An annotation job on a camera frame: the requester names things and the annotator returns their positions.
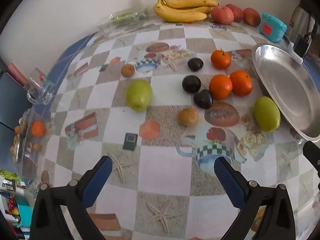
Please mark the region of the steel thermos kettle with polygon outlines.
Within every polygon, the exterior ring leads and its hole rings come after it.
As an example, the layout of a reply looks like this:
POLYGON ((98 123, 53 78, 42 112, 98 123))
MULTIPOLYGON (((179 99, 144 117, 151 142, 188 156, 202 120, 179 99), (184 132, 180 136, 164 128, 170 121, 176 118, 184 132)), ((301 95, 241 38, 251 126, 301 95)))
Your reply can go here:
POLYGON ((319 30, 319 24, 315 19, 315 16, 311 10, 303 3, 299 5, 293 11, 291 20, 287 27, 287 38, 295 43, 298 35, 301 35, 308 42, 308 45, 315 39, 319 30))

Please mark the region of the front pink apple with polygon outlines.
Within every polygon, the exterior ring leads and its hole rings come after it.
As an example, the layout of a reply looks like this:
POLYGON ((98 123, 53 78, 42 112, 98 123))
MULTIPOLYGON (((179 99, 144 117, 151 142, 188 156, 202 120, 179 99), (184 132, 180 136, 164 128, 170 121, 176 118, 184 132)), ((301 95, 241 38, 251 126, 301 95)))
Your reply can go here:
POLYGON ((234 14, 228 7, 213 7, 211 15, 218 24, 230 25, 234 21, 234 14))

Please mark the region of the teal toy box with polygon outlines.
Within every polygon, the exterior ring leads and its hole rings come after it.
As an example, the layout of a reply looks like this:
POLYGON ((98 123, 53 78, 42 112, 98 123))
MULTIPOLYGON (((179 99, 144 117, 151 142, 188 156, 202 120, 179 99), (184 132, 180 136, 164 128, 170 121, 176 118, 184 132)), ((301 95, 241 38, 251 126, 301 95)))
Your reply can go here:
POLYGON ((287 25, 279 18, 266 12, 262 13, 259 33, 267 37, 271 42, 279 43, 286 30, 287 25))

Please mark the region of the orange tangerine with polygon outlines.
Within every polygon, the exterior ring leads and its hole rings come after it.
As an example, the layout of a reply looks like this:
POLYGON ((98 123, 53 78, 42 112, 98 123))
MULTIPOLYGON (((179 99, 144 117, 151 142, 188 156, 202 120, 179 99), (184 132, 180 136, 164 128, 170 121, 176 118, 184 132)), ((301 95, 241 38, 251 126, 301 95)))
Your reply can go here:
POLYGON ((234 71, 229 78, 233 84, 233 94, 237 96, 247 96, 253 90, 252 79, 247 71, 234 71))
POLYGON ((220 50, 215 50, 210 57, 212 65, 218 70, 227 69, 231 65, 231 57, 228 53, 220 50))
POLYGON ((209 84, 209 91, 215 100, 226 99, 232 92, 232 89, 233 84, 231 79, 222 74, 213 76, 209 84))

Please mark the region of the black power adapter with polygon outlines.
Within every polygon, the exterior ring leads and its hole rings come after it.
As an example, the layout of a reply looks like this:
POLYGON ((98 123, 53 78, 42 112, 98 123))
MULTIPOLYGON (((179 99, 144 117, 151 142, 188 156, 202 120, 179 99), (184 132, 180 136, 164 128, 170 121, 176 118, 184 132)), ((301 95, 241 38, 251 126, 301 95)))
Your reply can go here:
POLYGON ((293 51, 301 58, 304 57, 309 48, 309 37, 298 34, 297 39, 293 45, 293 51))

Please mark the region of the yellow banana bunch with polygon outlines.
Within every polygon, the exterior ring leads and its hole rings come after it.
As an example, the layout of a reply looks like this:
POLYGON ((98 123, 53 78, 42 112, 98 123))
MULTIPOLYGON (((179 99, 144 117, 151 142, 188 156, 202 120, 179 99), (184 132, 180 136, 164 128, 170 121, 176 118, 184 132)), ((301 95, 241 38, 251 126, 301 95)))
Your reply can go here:
POLYGON ((157 0, 153 10, 167 22, 193 23, 205 20, 217 6, 215 0, 157 0))

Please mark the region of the green guava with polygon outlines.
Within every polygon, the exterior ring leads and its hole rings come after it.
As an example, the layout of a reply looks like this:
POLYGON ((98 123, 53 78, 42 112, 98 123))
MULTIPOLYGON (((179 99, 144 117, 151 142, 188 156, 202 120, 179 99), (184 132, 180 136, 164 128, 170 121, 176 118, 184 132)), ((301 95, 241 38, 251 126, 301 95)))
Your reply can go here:
POLYGON ((135 111, 145 110, 152 99, 151 85, 145 80, 132 81, 126 90, 126 102, 135 111))
POLYGON ((253 114, 256 123, 264 132, 273 132, 280 126, 279 108, 267 96, 262 96, 256 100, 253 114))

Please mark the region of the red apple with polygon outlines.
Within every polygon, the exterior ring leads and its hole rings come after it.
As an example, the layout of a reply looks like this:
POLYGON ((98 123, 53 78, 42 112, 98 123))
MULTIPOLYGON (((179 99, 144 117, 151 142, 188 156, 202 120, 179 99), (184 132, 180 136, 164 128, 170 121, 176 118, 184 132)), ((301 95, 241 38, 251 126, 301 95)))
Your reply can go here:
POLYGON ((244 22, 252 27, 258 27, 261 23, 259 13, 253 8, 246 8, 243 10, 244 22))
POLYGON ((241 22, 244 18, 244 12, 237 7, 236 5, 233 4, 227 4, 226 7, 231 9, 234 15, 234 22, 241 22))

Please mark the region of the dark plum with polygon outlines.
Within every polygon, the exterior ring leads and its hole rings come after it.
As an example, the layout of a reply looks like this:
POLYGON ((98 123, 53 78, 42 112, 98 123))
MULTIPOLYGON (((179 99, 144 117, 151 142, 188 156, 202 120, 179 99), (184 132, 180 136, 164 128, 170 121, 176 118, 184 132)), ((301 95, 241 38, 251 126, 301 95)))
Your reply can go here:
POLYGON ((200 92, 194 94, 193 101, 195 105, 201 109, 209 109, 213 104, 213 97, 209 90, 203 89, 200 92))
POLYGON ((197 93, 201 88, 201 80, 195 75, 188 75, 182 81, 182 88, 187 93, 197 93))
POLYGON ((203 61, 194 57, 187 62, 187 66, 192 72, 198 72, 203 67, 203 61))

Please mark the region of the clear bag green fruit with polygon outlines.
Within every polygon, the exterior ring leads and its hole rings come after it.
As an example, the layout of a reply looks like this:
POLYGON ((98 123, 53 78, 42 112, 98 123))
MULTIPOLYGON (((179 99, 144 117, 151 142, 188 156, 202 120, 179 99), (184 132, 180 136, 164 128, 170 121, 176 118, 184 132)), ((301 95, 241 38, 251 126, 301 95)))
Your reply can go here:
POLYGON ((108 25, 109 26, 125 26, 131 24, 133 22, 137 22, 140 20, 145 20, 148 18, 148 13, 146 11, 139 11, 139 12, 115 12, 114 14, 110 15, 108 25))

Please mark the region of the clear fruit container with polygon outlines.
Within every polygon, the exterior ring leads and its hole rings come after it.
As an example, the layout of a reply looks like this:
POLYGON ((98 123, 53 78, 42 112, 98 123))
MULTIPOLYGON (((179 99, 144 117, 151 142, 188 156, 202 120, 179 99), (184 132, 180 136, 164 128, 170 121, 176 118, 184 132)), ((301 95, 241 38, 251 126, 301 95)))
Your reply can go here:
POLYGON ((26 110, 19 119, 10 152, 20 179, 36 177, 40 155, 44 154, 44 145, 52 130, 53 120, 43 118, 33 108, 26 110))

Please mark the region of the clear glass mug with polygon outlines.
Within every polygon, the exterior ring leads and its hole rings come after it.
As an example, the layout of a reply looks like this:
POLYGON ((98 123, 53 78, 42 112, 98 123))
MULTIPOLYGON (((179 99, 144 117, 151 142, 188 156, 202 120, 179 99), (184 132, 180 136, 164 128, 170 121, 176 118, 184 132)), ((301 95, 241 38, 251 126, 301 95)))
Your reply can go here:
POLYGON ((27 91, 27 99, 33 105, 47 105, 54 97, 56 84, 39 70, 34 68, 29 76, 31 82, 30 88, 27 91))

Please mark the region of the brown longan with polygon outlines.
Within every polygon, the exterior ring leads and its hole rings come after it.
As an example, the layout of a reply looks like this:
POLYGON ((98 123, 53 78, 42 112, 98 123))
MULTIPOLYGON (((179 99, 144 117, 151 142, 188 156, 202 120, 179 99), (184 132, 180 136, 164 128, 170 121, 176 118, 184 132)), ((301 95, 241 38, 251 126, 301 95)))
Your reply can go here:
POLYGON ((193 107, 183 109, 179 111, 177 115, 178 122, 183 126, 193 126, 194 124, 197 123, 198 119, 199 119, 199 113, 193 107))
POLYGON ((132 64, 125 64, 121 68, 121 74, 123 77, 133 77, 135 74, 135 67, 132 64))

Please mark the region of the right red apple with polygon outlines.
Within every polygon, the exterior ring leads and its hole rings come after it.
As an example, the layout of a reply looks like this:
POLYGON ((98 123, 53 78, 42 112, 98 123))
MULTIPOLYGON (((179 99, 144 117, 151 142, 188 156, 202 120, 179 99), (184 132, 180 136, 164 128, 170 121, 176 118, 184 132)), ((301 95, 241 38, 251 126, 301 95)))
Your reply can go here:
POLYGON ((258 27, 261 23, 259 13, 253 8, 246 8, 243 10, 244 22, 252 27, 258 27))

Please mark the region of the middle red apple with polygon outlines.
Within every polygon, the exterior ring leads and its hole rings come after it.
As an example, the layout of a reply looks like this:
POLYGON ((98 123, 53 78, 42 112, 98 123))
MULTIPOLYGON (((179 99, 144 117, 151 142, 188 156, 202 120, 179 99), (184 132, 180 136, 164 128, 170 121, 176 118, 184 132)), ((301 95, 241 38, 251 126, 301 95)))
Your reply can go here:
POLYGON ((227 4, 226 7, 231 9, 234 15, 234 22, 241 22, 244 18, 244 12, 237 7, 236 5, 233 4, 227 4))

